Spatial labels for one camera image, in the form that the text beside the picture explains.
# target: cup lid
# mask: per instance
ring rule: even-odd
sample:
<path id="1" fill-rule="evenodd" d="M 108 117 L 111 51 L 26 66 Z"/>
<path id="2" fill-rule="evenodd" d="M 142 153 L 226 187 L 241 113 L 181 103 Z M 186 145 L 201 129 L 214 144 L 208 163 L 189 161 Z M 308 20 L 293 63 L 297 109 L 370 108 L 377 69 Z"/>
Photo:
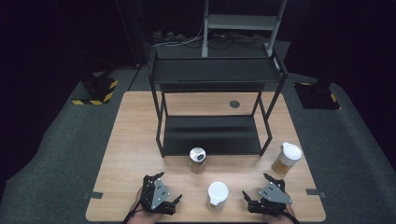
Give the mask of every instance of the cup lid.
<path id="1" fill-rule="evenodd" d="M 289 144 L 286 147 L 284 147 L 283 151 L 289 159 L 294 161 L 299 160 L 303 155 L 300 148 L 292 144 Z"/>
<path id="2" fill-rule="evenodd" d="M 206 152 L 201 147 L 195 147 L 190 151 L 190 159 L 194 163 L 202 163 L 205 161 Z"/>
<path id="3" fill-rule="evenodd" d="M 207 192 L 210 197 L 210 203 L 214 205 L 225 201 L 228 197 L 228 188 L 222 182 L 213 182 Z"/>

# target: cable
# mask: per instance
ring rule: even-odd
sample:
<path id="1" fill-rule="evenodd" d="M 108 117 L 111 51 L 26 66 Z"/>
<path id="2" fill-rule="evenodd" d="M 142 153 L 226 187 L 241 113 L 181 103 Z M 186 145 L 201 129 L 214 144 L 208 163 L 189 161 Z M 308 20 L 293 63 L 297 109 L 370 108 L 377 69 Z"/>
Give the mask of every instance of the cable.
<path id="1" fill-rule="evenodd" d="M 134 58 L 135 58 L 135 55 L 134 55 L 134 48 L 132 48 L 131 40 L 130 40 L 130 38 L 129 38 L 129 36 L 128 36 L 128 31 L 126 30 L 125 21 L 124 21 L 122 15 L 121 15 L 119 1 L 114 0 L 114 2 L 116 2 L 117 10 L 119 11 L 119 15 L 120 15 L 120 18 L 121 18 L 122 26 L 123 26 L 123 28 L 124 28 L 124 32 L 125 32 L 126 37 L 128 38 L 129 50 L 131 51 L 132 57 L 133 57 L 132 60 L 134 60 Z"/>
<path id="2" fill-rule="evenodd" d="M 173 42 L 156 44 L 156 45 L 153 45 L 151 47 L 152 48 L 158 48 L 158 47 L 162 47 L 162 46 L 165 46 L 165 47 L 180 46 L 180 45 L 189 44 L 189 43 L 191 43 L 191 42 L 193 42 L 195 40 L 201 39 L 203 37 L 203 35 L 200 35 L 200 34 L 201 34 L 202 30 L 204 29 L 204 23 L 205 23 L 205 6 L 204 6 L 204 14 L 203 14 L 203 17 L 202 17 L 201 28 L 199 30 L 198 35 L 195 38 L 193 38 L 192 40 L 186 41 L 186 42 L 173 41 Z"/>
<path id="3" fill-rule="evenodd" d="M 145 209 L 142 208 L 142 209 L 140 209 L 140 210 L 137 210 L 136 213 L 141 212 L 141 211 L 144 211 L 144 210 L 145 210 Z"/>
<path id="4" fill-rule="evenodd" d="M 129 219 L 130 219 L 131 217 L 134 217 L 134 214 L 136 214 L 136 212 L 141 212 L 141 211 L 145 210 L 145 209 L 143 208 L 143 209 L 140 209 L 140 210 L 136 211 L 136 209 L 139 207 L 140 202 L 141 202 L 142 199 L 143 199 L 143 195 L 147 192 L 147 190 L 148 190 L 148 189 L 146 189 L 145 192 L 142 192 L 142 193 L 140 194 L 139 201 L 137 201 L 136 205 L 134 206 L 134 209 L 132 209 L 132 210 L 126 215 L 125 219 L 122 221 L 122 224 L 126 224 L 126 223 L 129 221 Z"/>
<path id="5" fill-rule="evenodd" d="M 262 38 L 255 38 L 249 42 L 246 42 L 246 41 L 241 41 L 242 39 L 250 38 L 246 35 L 232 36 L 229 32 L 227 32 L 226 34 L 227 34 L 227 36 L 222 35 L 221 38 L 217 37 L 217 38 L 215 38 L 215 40 L 217 42 L 223 43 L 223 42 L 226 42 L 227 40 L 233 39 L 235 44 L 254 44 L 254 43 L 265 41 L 267 39 L 265 37 L 262 37 Z"/>
<path id="6" fill-rule="evenodd" d="M 288 217 L 294 224 L 300 224 L 299 220 L 292 216 L 289 212 L 280 212 L 279 215 Z"/>
<path id="7" fill-rule="evenodd" d="M 223 9 L 223 12 L 221 14 L 224 14 L 225 11 L 228 9 L 228 7 L 230 6 L 230 2 L 231 0 L 228 0 L 227 5 L 225 5 L 225 8 Z"/>
<path id="8" fill-rule="evenodd" d="M 132 79 L 132 82 L 131 82 L 131 84 L 130 84 L 130 85 L 129 85 L 129 87 L 128 87 L 128 91 L 130 91 L 130 90 L 131 90 L 132 84 L 134 84 L 134 80 L 136 79 L 136 77 L 137 77 L 137 74 L 139 74 L 139 72 L 140 72 L 140 69 L 142 68 L 142 66 L 143 66 L 143 64 L 140 64 L 139 68 L 137 69 L 137 72 L 136 72 L 136 74 L 134 74 L 134 78 Z"/>
<path id="9" fill-rule="evenodd" d="M 211 49 L 215 49 L 215 50 L 224 50 L 224 49 L 227 49 L 227 48 L 229 48 L 231 45 L 233 44 L 233 39 L 231 39 L 231 42 L 230 42 L 230 44 L 227 46 L 227 47 L 225 47 L 225 48 L 222 48 L 222 49 L 217 49 L 217 48 L 213 48 L 212 46 L 210 46 L 210 45 L 208 45 Z"/>
<path id="10" fill-rule="evenodd" d="M 191 46 L 188 46 L 187 44 L 183 44 L 183 46 L 188 48 L 188 49 L 200 49 L 202 47 L 202 44 L 200 46 L 198 46 L 198 47 L 191 47 Z"/>
<path id="11" fill-rule="evenodd" d="M 91 55 L 89 52 L 87 52 L 86 50 L 84 50 L 84 49 L 78 44 L 78 42 L 77 42 L 75 36 L 73 35 L 73 31 L 72 31 L 72 29 L 70 28 L 70 26 L 69 26 L 69 24 L 68 24 L 66 18 L 64 17 L 64 14 L 62 13 L 61 8 L 60 8 L 59 5 L 58 5 L 58 2 L 57 2 L 56 0 L 53 0 L 53 2 L 55 3 L 56 8 L 58 9 L 59 13 L 61 14 L 62 20 L 64 21 L 64 25 L 66 26 L 66 28 L 67 28 L 67 30 L 69 31 L 70 35 L 73 37 L 73 40 L 74 40 L 74 42 L 75 42 L 75 45 L 77 46 L 77 48 L 78 48 L 79 51 L 81 51 L 82 53 L 86 54 L 87 56 L 89 56 L 89 57 L 95 59 L 96 61 L 98 61 L 98 62 L 100 62 L 100 63 L 105 63 L 105 64 L 107 64 L 107 65 L 111 65 L 111 66 L 118 67 L 118 68 L 132 68 L 132 67 L 127 67 L 127 66 L 116 65 L 116 64 L 114 64 L 114 63 L 108 63 L 108 62 L 106 62 L 106 61 L 103 61 L 103 60 L 101 60 L 101 59 L 96 58 L 95 56 Z"/>

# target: white paper cup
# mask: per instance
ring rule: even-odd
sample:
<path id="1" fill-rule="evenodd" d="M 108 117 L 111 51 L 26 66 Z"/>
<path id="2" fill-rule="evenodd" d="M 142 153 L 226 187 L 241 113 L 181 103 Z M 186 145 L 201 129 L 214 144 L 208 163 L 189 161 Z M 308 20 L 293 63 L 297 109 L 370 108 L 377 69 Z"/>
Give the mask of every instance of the white paper cup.
<path id="1" fill-rule="evenodd" d="M 281 151 L 273 163 L 274 170 L 279 174 L 286 174 L 293 165 L 300 160 L 303 152 L 299 147 L 285 142 L 280 147 Z"/>
<path id="2" fill-rule="evenodd" d="M 222 182 L 213 182 L 207 190 L 207 204 L 209 210 L 219 211 L 228 198 L 228 188 Z"/>

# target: cup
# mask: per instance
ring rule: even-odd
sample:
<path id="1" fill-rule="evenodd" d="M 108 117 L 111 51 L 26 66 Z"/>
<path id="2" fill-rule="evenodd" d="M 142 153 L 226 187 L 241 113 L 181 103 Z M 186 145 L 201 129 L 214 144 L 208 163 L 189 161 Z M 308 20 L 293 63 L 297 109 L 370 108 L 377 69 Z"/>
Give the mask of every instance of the cup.
<path id="1" fill-rule="evenodd" d="M 203 148 L 195 147 L 190 151 L 190 170 L 199 175 L 205 170 L 206 153 Z"/>
<path id="2" fill-rule="evenodd" d="M 302 157 L 303 152 L 299 147 L 288 142 L 283 143 L 280 149 L 281 151 L 273 163 L 273 169 L 284 175 Z"/>
<path id="3" fill-rule="evenodd" d="M 213 182 L 210 184 L 209 189 L 207 190 L 207 203 L 209 210 L 221 210 L 228 198 L 228 192 L 227 185 L 222 182 Z"/>

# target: white cable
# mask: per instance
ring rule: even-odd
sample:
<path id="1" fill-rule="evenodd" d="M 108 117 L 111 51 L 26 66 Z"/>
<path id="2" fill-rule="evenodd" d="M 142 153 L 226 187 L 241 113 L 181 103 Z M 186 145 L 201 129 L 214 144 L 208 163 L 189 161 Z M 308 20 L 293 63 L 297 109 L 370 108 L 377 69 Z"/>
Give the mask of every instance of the white cable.
<path id="1" fill-rule="evenodd" d="M 60 8 L 59 5 L 58 5 L 58 2 L 57 2 L 56 0 L 53 1 L 53 2 L 54 2 L 54 4 L 55 4 L 55 6 L 56 6 L 56 9 L 57 9 L 58 12 L 60 13 L 60 16 L 62 17 L 62 20 L 63 20 L 63 22 L 64 22 L 64 25 L 66 26 L 67 31 L 68 31 L 69 34 L 72 36 L 73 42 L 74 42 L 74 44 L 76 45 L 76 47 L 78 48 L 79 51 L 81 51 L 81 52 L 84 53 L 85 55 L 87 55 L 87 56 L 89 56 L 89 57 L 95 59 L 96 61 L 98 61 L 98 62 L 100 62 L 100 63 L 105 63 L 105 64 L 108 64 L 108 65 L 111 65 L 111 66 L 114 66 L 114 67 L 118 67 L 118 68 L 132 68 L 132 67 L 128 67 L 128 66 L 120 66 L 120 65 L 117 65 L 117 64 L 114 64 L 114 63 L 108 63 L 108 62 L 106 62 L 106 61 L 103 61 L 103 60 L 101 60 L 101 59 L 99 59 L 99 58 L 93 56 L 93 55 L 90 54 L 88 51 L 86 51 L 85 49 L 83 49 L 83 48 L 79 45 L 79 43 L 78 43 L 76 37 L 74 36 L 74 33 L 73 33 L 73 31 L 72 31 L 72 29 L 71 29 L 69 23 L 67 22 L 66 17 L 65 17 L 64 14 L 62 13 L 62 10 L 61 10 L 61 8 Z"/>
<path id="2" fill-rule="evenodd" d="M 195 38 L 193 38 L 193 39 L 191 39 L 189 41 L 186 41 L 186 42 L 173 41 L 173 42 L 166 42 L 166 43 L 156 44 L 156 45 L 153 45 L 151 47 L 152 48 L 158 48 L 158 47 L 162 47 L 162 46 L 165 46 L 165 47 L 180 46 L 180 45 L 185 45 L 185 44 L 191 43 L 191 42 L 193 42 L 195 40 L 201 39 L 203 37 L 203 35 L 200 35 L 200 34 L 201 34 L 201 32 L 202 32 L 202 30 L 204 28 L 204 22 L 205 22 L 205 8 L 204 8 L 204 15 L 203 15 L 203 18 L 202 18 L 202 23 L 201 23 L 201 29 L 199 30 L 199 33 L 198 33 L 198 35 Z"/>

